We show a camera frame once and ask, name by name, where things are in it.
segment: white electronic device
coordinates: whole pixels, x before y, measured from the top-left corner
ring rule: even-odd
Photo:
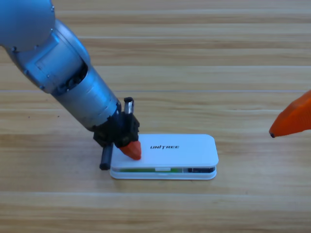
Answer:
[[[216,176],[215,140],[207,134],[140,134],[141,159],[113,147],[110,175],[116,179],[210,180]]]

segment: silver robotic arm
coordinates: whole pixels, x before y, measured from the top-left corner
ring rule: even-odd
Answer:
[[[132,159],[140,159],[134,100],[125,98],[122,112],[121,103],[94,69],[86,48],[55,18],[51,0],[1,2],[0,45],[20,71],[94,132],[104,150],[110,147],[110,151],[115,144]],[[107,163],[101,168],[109,169]]]

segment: metal cylinder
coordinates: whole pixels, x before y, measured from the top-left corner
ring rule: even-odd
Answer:
[[[132,97],[127,97],[124,99],[124,112],[125,114],[131,114],[134,112],[134,99]]]
[[[117,97],[93,67],[89,67],[85,78],[76,87],[53,96],[90,131],[105,123],[117,110]]]

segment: orange plastic part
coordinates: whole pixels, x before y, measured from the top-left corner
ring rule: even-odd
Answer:
[[[130,142],[125,147],[119,148],[125,155],[134,159],[140,160],[141,159],[141,146],[139,141]]]
[[[269,133],[271,137],[300,133],[311,129],[311,91],[293,101],[281,112]]]

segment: wood grain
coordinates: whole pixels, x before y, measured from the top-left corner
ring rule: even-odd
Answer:
[[[309,0],[53,0],[141,133],[207,133],[211,181],[122,181],[0,48],[0,232],[308,233],[311,134],[272,139],[310,89]]]

